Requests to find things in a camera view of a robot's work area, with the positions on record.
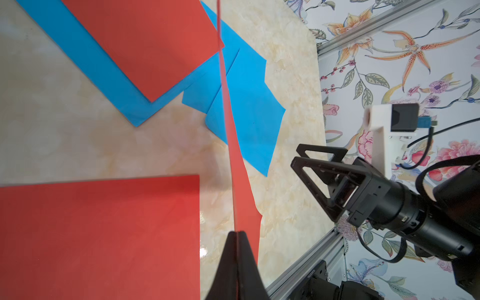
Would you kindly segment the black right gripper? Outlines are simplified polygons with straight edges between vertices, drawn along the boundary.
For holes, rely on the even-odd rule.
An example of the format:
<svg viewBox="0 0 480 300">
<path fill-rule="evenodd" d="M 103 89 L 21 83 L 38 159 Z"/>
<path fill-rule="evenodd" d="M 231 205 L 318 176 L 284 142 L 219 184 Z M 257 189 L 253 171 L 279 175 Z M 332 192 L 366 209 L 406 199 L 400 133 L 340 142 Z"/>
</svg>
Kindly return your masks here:
<svg viewBox="0 0 480 300">
<path fill-rule="evenodd" d="M 383 176 L 367 161 L 341 161 L 344 147 L 299 144 L 291 167 L 329 219 L 336 222 L 347 212 L 347 221 L 360 227 L 365 221 L 386 226 L 400 213 L 407 188 Z M 307 152 L 331 155 L 330 161 L 312 159 Z"/>
</svg>

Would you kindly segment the red paper sheet two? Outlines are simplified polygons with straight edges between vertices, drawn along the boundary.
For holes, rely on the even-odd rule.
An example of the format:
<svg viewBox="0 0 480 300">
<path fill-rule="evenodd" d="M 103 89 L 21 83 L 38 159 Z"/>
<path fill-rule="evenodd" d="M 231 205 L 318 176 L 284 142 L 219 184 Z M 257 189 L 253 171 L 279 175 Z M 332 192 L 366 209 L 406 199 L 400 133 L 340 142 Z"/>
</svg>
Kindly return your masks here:
<svg viewBox="0 0 480 300">
<path fill-rule="evenodd" d="M 222 47 L 200 1 L 65 1 L 64 5 L 151 102 Z"/>
</svg>

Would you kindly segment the blue paper sheet two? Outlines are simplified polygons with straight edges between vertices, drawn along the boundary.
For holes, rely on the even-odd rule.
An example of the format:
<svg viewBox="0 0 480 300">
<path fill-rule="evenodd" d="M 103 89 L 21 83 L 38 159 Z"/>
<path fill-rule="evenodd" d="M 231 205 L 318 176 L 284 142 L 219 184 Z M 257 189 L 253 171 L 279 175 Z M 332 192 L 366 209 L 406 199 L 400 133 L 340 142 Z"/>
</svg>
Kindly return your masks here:
<svg viewBox="0 0 480 300">
<path fill-rule="evenodd" d="M 242 157 L 267 176 L 286 110 L 267 87 L 265 71 L 266 60 L 243 48 L 226 80 Z"/>
</svg>

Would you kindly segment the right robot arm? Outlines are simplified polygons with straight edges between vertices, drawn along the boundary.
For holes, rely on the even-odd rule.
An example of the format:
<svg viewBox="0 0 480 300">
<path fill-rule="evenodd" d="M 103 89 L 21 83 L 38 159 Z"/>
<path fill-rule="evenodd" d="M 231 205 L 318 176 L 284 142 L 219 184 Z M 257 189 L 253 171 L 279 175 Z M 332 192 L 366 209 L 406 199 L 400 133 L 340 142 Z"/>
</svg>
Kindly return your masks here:
<svg viewBox="0 0 480 300">
<path fill-rule="evenodd" d="M 425 173 L 415 190 L 391 181 L 364 159 L 345 164 L 340 147 L 300 144 L 291 167 L 331 221 L 347 216 L 360 227 L 365 221 L 377 230 L 401 238 L 393 263 L 406 256 L 412 243 L 418 256 L 435 256 L 452 263 L 454 279 L 474 299 L 480 297 L 480 158 L 457 157 L 431 166 L 431 171 L 462 167 L 462 171 L 428 194 Z"/>
</svg>

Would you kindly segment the blue paper sheet three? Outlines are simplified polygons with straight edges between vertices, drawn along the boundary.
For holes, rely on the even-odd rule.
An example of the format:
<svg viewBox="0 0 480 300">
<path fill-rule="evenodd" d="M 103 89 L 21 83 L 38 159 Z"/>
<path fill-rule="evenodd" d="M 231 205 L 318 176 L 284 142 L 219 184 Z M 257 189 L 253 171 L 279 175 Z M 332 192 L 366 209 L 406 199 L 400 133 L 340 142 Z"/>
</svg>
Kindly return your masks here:
<svg viewBox="0 0 480 300">
<path fill-rule="evenodd" d="M 205 73 L 184 90 L 182 103 L 206 114 L 221 89 L 219 54 L 215 54 L 202 67 Z"/>
</svg>

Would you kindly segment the red paper sheet three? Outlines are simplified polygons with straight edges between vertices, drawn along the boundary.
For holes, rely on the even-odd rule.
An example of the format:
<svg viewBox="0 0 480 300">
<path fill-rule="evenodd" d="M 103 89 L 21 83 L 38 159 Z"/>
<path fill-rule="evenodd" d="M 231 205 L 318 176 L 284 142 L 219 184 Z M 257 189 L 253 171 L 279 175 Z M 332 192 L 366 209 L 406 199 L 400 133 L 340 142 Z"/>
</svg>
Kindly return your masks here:
<svg viewBox="0 0 480 300">
<path fill-rule="evenodd" d="M 226 128 L 229 162 L 231 166 L 234 229 L 244 231 L 249 240 L 254 261 L 258 262 L 262 215 L 258 211 L 238 142 L 235 121 L 231 108 L 223 47 L 219 46 L 222 102 Z"/>
</svg>

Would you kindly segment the red paper sheet one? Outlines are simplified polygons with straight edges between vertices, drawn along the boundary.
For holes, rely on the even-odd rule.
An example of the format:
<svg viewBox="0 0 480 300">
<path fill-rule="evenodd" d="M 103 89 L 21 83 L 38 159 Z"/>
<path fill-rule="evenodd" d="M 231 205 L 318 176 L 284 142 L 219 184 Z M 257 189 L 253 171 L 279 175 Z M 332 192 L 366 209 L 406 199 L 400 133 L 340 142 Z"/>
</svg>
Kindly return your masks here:
<svg viewBox="0 0 480 300">
<path fill-rule="evenodd" d="M 200 178 L 1 189 L 4 300 L 198 300 Z"/>
</svg>

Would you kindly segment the blue paper sheet one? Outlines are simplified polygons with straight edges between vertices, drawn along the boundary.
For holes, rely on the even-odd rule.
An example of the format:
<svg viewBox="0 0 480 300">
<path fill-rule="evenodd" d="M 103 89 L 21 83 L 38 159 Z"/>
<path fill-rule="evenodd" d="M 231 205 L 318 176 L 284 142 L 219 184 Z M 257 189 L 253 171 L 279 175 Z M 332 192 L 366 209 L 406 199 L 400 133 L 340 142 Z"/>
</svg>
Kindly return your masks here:
<svg viewBox="0 0 480 300">
<path fill-rule="evenodd" d="M 205 67 L 202 64 L 155 102 L 150 102 L 116 66 L 62 1 L 19 1 L 18 3 L 135 127 L 154 116 L 205 74 Z"/>
</svg>

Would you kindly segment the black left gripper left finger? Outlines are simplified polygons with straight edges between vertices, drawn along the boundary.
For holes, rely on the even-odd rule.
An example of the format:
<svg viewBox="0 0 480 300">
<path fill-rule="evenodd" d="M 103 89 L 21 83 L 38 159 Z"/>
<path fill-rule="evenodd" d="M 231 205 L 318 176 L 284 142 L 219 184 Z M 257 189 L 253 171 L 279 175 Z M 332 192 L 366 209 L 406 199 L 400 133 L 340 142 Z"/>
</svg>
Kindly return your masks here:
<svg viewBox="0 0 480 300">
<path fill-rule="evenodd" d="M 237 241 L 237 232 L 229 232 L 206 300 L 236 300 L 238 298 Z"/>
</svg>

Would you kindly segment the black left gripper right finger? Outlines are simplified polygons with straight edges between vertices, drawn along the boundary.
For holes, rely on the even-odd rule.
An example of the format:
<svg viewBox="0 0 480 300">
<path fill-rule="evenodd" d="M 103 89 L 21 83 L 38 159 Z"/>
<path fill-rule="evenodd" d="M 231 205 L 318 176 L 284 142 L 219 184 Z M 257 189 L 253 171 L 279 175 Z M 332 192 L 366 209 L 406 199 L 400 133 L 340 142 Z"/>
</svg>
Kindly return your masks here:
<svg viewBox="0 0 480 300">
<path fill-rule="evenodd" d="M 237 299 L 269 300 L 247 234 L 237 232 Z"/>
</svg>

